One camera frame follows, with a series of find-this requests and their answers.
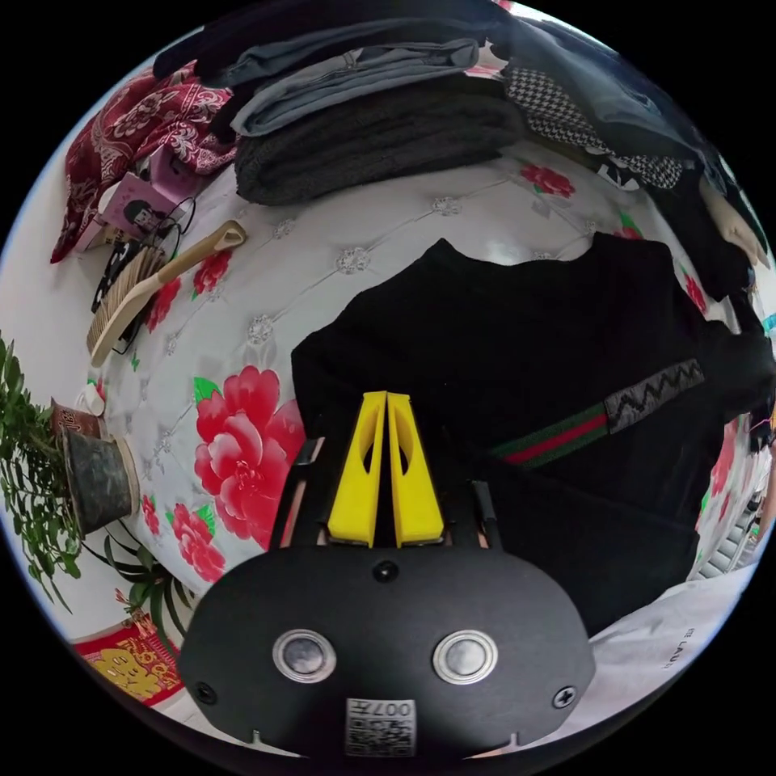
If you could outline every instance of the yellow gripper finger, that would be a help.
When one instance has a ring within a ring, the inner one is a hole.
[[[335,542],[369,547],[374,544],[386,396],[384,390],[375,391],[364,394],[361,401],[328,521],[329,535]],[[365,461],[370,447],[372,459],[367,468]]]
[[[410,397],[405,394],[388,394],[388,441],[397,546],[439,542],[444,522]],[[401,453],[407,459],[407,471]]]

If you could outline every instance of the tag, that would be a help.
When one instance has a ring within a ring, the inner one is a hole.
[[[349,757],[414,757],[415,701],[348,698],[345,754]]]

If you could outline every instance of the brush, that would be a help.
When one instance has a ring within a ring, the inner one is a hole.
[[[246,240],[245,230],[236,221],[227,221],[161,269],[158,269],[157,251],[141,251],[105,294],[91,322],[86,346],[91,354],[92,367],[98,369],[103,365],[127,326],[163,286],[211,254],[235,248]]]

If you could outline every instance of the gray fabric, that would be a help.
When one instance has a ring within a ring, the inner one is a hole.
[[[486,23],[466,22],[458,19],[377,19],[352,24],[348,27],[318,30],[291,40],[254,46],[241,53],[233,65],[216,76],[203,78],[202,82],[206,86],[214,88],[232,88],[241,83],[255,81],[257,78],[270,78],[273,75],[283,73],[316,51],[326,49],[336,43],[352,41],[354,45],[351,48],[355,49],[358,48],[360,38],[407,27],[411,24],[434,22],[438,22],[442,27],[460,29],[461,37],[466,37],[467,33],[473,33],[472,37],[479,37],[487,29]]]
[[[259,89],[231,127],[243,137],[261,137],[357,97],[462,73],[478,58],[479,46],[471,39],[359,48]]]
[[[362,183],[499,156],[521,136],[497,81],[460,74],[360,97],[280,132],[241,139],[238,194],[292,205]]]

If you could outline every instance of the red peony print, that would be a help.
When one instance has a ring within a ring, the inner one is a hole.
[[[687,293],[690,299],[695,302],[697,308],[705,315],[706,314],[706,298],[703,296],[701,287],[695,282],[689,275],[687,276]]]
[[[711,470],[711,495],[717,496],[725,489],[730,469],[733,466],[733,458],[736,455],[736,421],[725,426],[725,438],[719,458]]]
[[[178,296],[180,285],[180,278],[176,277],[159,290],[154,299],[154,306],[151,307],[148,319],[145,322],[148,331],[153,331],[167,317],[175,297]]]
[[[571,181],[565,175],[549,167],[529,164],[520,170],[520,174],[544,194],[557,194],[568,199],[575,191]]]
[[[145,518],[145,524],[148,526],[148,530],[154,536],[158,536],[159,518],[156,513],[156,507],[154,507],[154,502],[148,496],[143,496],[143,517]]]
[[[210,543],[213,537],[205,521],[182,504],[175,505],[172,515],[172,530],[183,560],[205,582],[218,582],[224,573],[224,556]]]
[[[622,237],[625,240],[643,240],[643,237],[632,226],[624,226],[622,231],[614,232],[615,237]]]
[[[232,251],[219,251],[208,256],[202,262],[200,268],[194,276],[194,290],[196,295],[212,291],[218,281],[226,274],[229,269],[229,259],[232,257]]]
[[[722,509],[719,512],[719,519],[717,520],[718,523],[721,523],[725,519],[725,515],[728,513],[728,506],[730,506],[730,491],[727,492],[725,501],[722,502]]]
[[[295,401],[276,410],[280,381],[270,369],[247,366],[197,406],[194,471],[215,496],[228,531],[265,550],[289,469],[305,440]]]

